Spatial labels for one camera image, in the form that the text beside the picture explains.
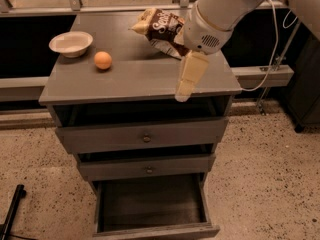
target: drawer handle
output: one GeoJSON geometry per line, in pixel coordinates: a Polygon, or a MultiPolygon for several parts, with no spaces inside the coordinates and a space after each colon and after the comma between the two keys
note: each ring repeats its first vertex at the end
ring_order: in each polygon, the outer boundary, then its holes
{"type": "Polygon", "coordinates": [[[152,168],[152,167],[147,167],[147,168],[145,168],[146,169],[146,173],[147,174],[152,174],[153,173],[153,170],[154,170],[154,168],[152,168]]]}
{"type": "Polygon", "coordinates": [[[149,143],[151,141],[151,138],[149,135],[146,134],[143,136],[142,140],[144,143],[149,143]]]}

